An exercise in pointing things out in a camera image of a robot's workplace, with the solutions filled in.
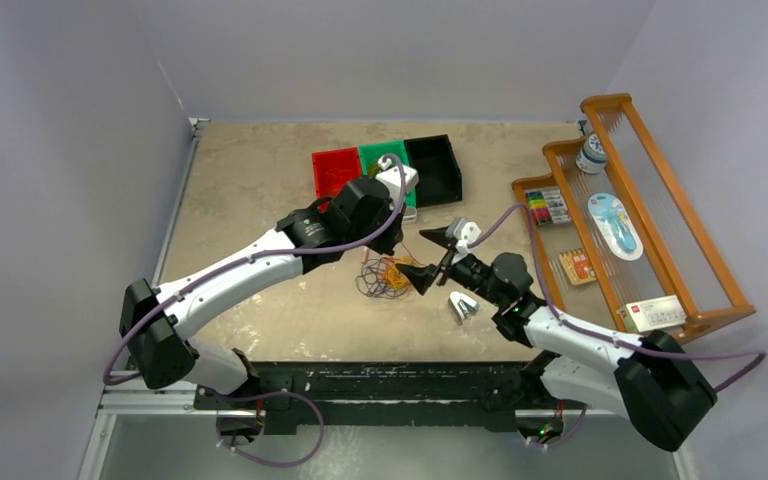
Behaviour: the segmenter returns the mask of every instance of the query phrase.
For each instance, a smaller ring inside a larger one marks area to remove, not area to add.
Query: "white box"
[[[620,317],[629,333],[666,330],[684,325],[687,314],[675,295],[626,304]]]

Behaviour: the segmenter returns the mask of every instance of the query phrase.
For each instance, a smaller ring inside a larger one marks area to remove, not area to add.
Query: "black tray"
[[[411,167],[419,173],[416,206],[430,207],[463,199],[461,170],[448,135],[405,140]]]

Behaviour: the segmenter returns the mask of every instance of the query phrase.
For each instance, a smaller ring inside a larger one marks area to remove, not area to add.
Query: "plastic bin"
[[[357,148],[316,152],[313,160],[313,181],[316,198],[336,197],[343,186],[361,175]]]
[[[419,173],[416,206],[430,207],[463,200],[461,169],[448,135],[405,140],[410,164]]]
[[[408,159],[408,153],[405,151],[404,142],[388,142],[376,143],[374,145],[363,145],[358,147],[358,151],[360,152],[361,168],[365,174],[369,174],[370,169],[374,171],[374,168],[372,167],[376,165],[378,159],[381,158],[381,155],[386,153],[394,153],[402,159],[402,162],[405,165],[411,165],[410,160]],[[419,177],[419,183],[422,183],[421,175]],[[407,195],[405,198],[405,203],[408,205],[408,207],[416,209],[416,189]]]

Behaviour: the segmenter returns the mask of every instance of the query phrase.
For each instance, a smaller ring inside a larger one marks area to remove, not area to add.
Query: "tangled wire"
[[[381,256],[361,265],[360,275],[355,278],[355,286],[360,293],[367,297],[386,298],[388,300],[402,297],[412,287],[407,277],[402,275],[402,272],[396,268],[396,264],[399,263],[422,266],[410,254],[409,250],[406,257]]]

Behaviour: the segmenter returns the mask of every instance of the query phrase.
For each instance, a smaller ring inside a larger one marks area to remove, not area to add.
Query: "green tray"
[[[402,163],[410,165],[408,161],[408,152],[405,150],[405,142],[387,142],[376,143],[373,145],[362,145],[358,147],[358,153],[360,153],[360,167],[363,169],[364,174],[369,174],[369,168],[373,167],[381,155],[386,153],[394,153],[402,159]],[[405,197],[405,204],[409,207],[416,208],[416,191],[413,191]]]

